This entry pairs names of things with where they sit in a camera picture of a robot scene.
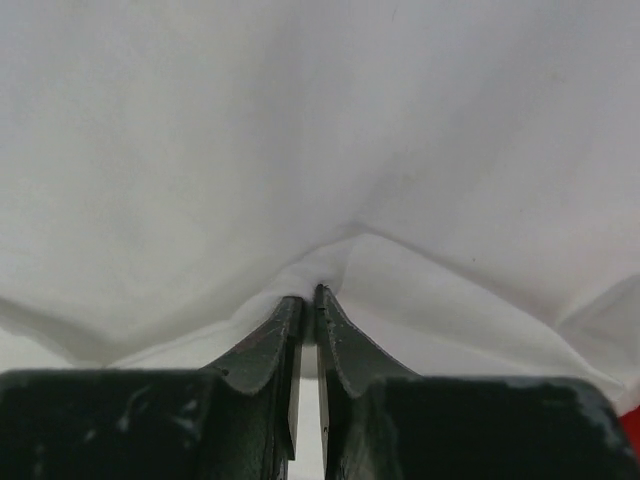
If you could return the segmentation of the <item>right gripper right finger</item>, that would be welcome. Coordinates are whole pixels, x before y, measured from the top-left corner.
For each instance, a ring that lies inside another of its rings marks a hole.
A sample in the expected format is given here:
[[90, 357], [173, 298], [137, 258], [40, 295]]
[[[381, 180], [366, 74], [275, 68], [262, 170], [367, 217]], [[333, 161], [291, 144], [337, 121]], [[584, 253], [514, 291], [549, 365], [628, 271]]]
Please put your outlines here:
[[314, 294], [328, 479], [635, 479], [612, 405], [577, 378], [422, 376]]

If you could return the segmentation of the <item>white t shirt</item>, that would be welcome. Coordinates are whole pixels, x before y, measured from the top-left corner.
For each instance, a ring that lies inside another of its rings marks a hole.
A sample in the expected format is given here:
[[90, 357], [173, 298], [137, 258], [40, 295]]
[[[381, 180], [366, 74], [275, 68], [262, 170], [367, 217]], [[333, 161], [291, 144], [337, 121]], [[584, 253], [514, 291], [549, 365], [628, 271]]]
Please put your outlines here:
[[634, 409], [638, 3], [2, 3], [3, 369], [199, 366], [319, 283]]

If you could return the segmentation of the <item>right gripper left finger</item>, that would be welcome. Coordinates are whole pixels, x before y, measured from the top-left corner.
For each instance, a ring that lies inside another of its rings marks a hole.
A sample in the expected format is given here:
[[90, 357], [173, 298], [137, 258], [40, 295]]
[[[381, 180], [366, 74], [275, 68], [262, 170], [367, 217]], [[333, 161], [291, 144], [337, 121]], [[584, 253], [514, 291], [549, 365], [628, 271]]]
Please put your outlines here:
[[283, 479], [295, 456], [304, 303], [196, 369], [1, 377], [5, 479]]

